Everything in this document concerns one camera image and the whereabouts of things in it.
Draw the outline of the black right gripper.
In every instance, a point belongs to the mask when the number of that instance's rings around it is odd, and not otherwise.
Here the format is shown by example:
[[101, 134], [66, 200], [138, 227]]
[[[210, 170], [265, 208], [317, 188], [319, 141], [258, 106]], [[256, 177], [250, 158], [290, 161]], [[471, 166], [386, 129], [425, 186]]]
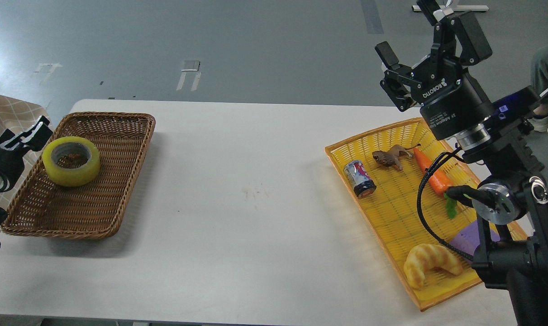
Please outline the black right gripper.
[[400, 64], [386, 41], [375, 51], [384, 66], [381, 87], [400, 112], [421, 104], [420, 114], [437, 140], [474, 128], [494, 112], [493, 104], [468, 68], [491, 57], [493, 50], [472, 10], [440, 6], [435, 0], [416, 4], [434, 29], [431, 62], [412, 68]]

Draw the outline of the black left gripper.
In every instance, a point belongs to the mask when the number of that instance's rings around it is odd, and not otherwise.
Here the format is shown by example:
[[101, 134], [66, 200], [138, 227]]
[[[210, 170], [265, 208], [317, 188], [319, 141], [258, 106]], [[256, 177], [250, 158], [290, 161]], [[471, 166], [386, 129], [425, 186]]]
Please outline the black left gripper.
[[0, 193], [12, 190], [24, 171], [24, 151], [40, 151], [52, 135], [50, 120], [41, 115], [19, 133], [9, 129], [0, 136]]

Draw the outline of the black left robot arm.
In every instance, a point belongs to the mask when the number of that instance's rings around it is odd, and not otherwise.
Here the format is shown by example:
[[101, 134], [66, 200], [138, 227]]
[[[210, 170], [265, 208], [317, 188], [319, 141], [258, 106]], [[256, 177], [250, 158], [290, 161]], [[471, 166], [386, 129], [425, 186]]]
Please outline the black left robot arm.
[[[0, 136], [0, 194], [15, 188], [25, 169], [24, 157], [40, 151], [52, 135], [50, 120], [41, 115], [28, 129], [15, 134], [6, 129]], [[8, 214], [0, 207], [0, 225]]]

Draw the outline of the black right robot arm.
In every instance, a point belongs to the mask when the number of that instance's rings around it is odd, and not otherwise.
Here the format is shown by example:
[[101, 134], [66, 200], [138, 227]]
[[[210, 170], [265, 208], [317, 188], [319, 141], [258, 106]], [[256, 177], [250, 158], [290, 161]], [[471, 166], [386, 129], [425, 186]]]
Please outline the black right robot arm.
[[421, 180], [463, 151], [464, 163], [482, 161], [490, 175], [477, 188], [454, 186], [450, 198], [477, 213], [479, 245], [468, 254], [446, 243], [429, 227], [417, 194], [425, 229], [443, 246], [471, 261], [485, 287], [509, 292], [519, 326], [548, 326], [548, 191], [543, 164], [524, 136], [540, 97], [529, 86], [491, 102], [474, 66], [492, 49], [474, 12], [454, 12], [434, 0], [419, 0], [434, 29], [429, 54], [413, 67], [400, 64], [391, 46], [375, 50], [385, 66], [381, 87], [400, 111], [420, 105], [420, 114], [437, 140], [455, 138], [457, 148], [440, 154]]

